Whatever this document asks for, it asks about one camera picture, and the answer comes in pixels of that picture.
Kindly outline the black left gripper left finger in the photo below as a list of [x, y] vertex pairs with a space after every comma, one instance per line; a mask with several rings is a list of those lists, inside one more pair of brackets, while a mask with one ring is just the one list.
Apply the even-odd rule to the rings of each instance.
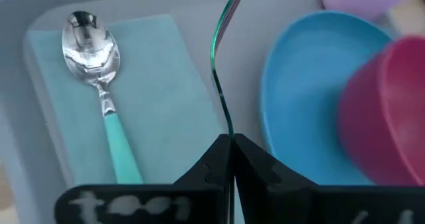
[[172, 184], [80, 185], [54, 205], [57, 224], [231, 223], [232, 145], [221, 134]]

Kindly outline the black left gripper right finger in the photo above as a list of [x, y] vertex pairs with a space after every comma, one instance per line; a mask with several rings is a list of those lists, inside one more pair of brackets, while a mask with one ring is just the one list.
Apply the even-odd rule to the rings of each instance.
[[318, 185], [235, 135], [234, 166], [246, 223], [424, 224], [424, 188]]

